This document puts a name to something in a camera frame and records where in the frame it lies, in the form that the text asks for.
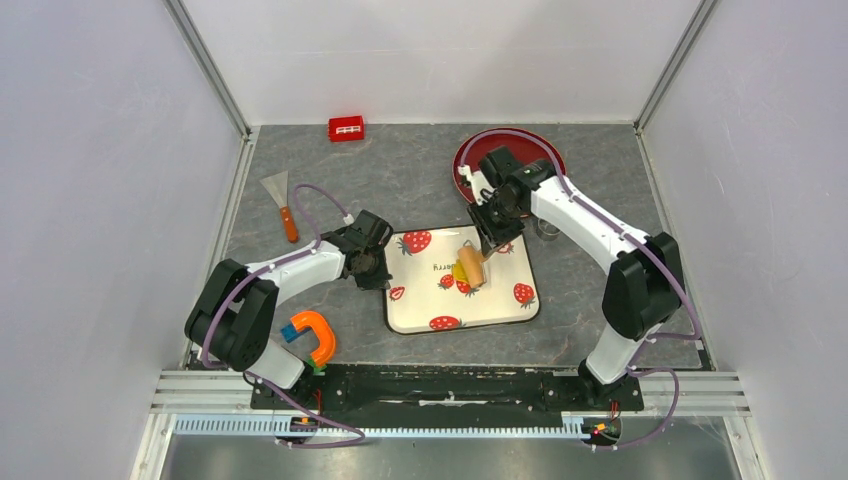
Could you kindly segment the wooden dough roller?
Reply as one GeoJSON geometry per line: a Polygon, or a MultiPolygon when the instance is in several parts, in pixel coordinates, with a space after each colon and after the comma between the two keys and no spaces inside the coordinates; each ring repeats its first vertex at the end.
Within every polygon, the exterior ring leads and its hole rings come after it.
{"type": "Polygon", "coordinates": [[[494,250],[476,248],[470,240],[466,240],[457,251],[458,264],[472,289],[479,288],[486,283],[484,264],[494,253],[494,250]]]}

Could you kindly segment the yellow dough piece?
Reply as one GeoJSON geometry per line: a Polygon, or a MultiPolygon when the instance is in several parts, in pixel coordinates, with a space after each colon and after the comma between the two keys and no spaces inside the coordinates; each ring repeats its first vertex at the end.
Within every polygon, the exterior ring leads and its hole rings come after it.
{"type": "Polygon", "coordinates": [[[451,274],[453,275],[453,278],[456,282],[463,282],[463,283],[468,282],[467,274],[466,274],[466,272],[463,268],[462,263],[459,260],[457,260],[452,265],[451,274]]]}

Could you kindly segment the white strawberry tray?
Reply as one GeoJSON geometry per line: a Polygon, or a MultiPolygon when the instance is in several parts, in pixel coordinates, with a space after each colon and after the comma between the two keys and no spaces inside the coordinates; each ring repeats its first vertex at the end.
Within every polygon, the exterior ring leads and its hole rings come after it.
{"type": "Polygon", "coordinates": [[[399,232],[386,250],[392,276],[385,292],[389,329],[401,335],[521,323],[540,311],[525,240],[520,237],[482,263],[483,283],[460,264],[463,247],[480,247],[472,226],[399,232]]]}

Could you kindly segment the metal ring cutter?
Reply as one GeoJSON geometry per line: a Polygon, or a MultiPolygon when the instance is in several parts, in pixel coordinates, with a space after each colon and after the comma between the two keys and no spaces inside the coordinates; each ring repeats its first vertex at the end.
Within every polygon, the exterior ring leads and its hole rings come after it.
{"type": "Polygon", "coordinates": [[[560,230],[556,226],[539,218],[536,219],[535,232],[543,241],[556,240],[560,235],[560,230]]]}

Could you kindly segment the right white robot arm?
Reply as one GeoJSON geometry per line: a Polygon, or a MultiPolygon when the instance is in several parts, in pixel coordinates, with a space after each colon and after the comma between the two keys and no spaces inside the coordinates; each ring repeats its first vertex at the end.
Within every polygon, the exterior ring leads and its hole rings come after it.
{"type": "Polygon", "coordinates": [[[554,160],[523,164],[498,147],[477,169],[460,163],[456,171],[474,197],[467,212],[480,248],[460,256],[471,281],[481,276],[485,261],[521,235],[526,217],[554,226],[606,274],[607,324],[577,382],[585,405],[606,406],[643,343],[688,301],[676,240],[667,233],[649,235],[610,214],[580,192],[554,160]]]}

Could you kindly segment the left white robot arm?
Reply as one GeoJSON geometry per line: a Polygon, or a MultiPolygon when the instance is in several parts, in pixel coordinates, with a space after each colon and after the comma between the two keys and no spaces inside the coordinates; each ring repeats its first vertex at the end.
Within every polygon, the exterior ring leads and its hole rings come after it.
{"type": "Polygon", "coordinates": [[[367,210],[347,216],[339,229],[292,253],[259,263],[219,262],[189,315],[185,336],[209,368],[248,373],[275,386],[291,408],[314,393],[306,362],[270,338],[276,308],[315,286],[353,278],[362,290],[385,290],[391,275],[385,249],[394,233],[367,210]]]}

